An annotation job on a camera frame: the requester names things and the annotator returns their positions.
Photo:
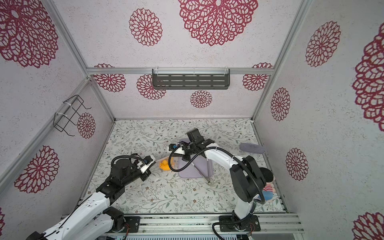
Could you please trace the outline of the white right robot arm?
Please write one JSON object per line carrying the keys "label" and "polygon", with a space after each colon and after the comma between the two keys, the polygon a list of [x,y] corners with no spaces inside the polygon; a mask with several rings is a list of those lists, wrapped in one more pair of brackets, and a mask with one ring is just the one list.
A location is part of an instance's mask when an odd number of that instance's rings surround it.
{"label": "white right robot arm", "polygon": [[233,210],[234,225],[250,221],[257,205],[266,203],[263,189],[274,180],[271,170],[259,167],[252,156],[236,157],[219,147],[215,141],[204,139],[198,129],[187,132],[189,142],[180,141],[168,146],[168,165],[173,172],[182,172],[198,157],[211,160],[229,171],[234,191],[238,197]]}

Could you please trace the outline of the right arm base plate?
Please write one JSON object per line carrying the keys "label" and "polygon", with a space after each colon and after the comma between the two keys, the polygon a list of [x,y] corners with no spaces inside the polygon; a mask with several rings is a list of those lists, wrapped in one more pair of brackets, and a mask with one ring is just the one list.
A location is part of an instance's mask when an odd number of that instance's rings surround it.
{"label": "right arm base plate", "polygon": [[233,216],[219,216],[221,232],[259,232],[261,225],[256,215],[247,217],[245,220]]}

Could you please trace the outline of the white silicone tongs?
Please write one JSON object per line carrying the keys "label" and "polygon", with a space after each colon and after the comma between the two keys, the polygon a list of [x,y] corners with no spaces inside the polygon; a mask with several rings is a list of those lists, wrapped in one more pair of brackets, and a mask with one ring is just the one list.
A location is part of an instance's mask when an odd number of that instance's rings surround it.
{"label": "white silicone tongs", "polygon": [[193,165],[193,167],[195,168],[195,170],[202,176],[202,178],[209,184],[211,181],[210,181],[210,178],[209,178],[209,176],[205,176],[204,175],[204,173],[203,172],[201,172],[198,168],[197,168],[197,166],[195,165],[195,164],[192,164]]}

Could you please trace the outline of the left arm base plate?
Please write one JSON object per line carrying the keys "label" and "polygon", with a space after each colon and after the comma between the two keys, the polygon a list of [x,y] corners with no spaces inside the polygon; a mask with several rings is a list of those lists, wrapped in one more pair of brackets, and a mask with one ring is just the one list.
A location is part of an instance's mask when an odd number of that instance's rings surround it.
{"label": "left arm base plate", "polygon": [[114,220],[112,232],[114,233],[137,233],[139,231],[141,218],[138,216],[118,217]]}

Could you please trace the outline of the clear resealable bag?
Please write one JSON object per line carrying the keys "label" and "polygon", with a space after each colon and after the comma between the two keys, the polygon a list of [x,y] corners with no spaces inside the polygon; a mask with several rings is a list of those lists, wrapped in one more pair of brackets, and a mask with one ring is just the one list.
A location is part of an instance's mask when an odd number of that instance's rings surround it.
{"label": "clear resealable bag", "polygon": [[156,161],[158,167],[162,171],[170,171],[171,170],[171,168],[169,166],[169,158],[170,158],[170,155],[167,155],[166,157],[161,158],[161,159]]}

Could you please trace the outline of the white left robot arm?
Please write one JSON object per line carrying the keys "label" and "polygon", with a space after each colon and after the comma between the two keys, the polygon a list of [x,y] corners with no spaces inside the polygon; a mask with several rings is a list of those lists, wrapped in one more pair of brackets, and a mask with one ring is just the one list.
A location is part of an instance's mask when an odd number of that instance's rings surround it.
{"label": "white left robot arm", "polygon": [[121,232],[127,228],[124,213],[113,207],[127,185],[137,179],[145,181],[155,164],[153,156],[137,154],[112,159],[106,180],[76,209],[43,233],[33,232],[29,240],[95,240],[104,233]]}

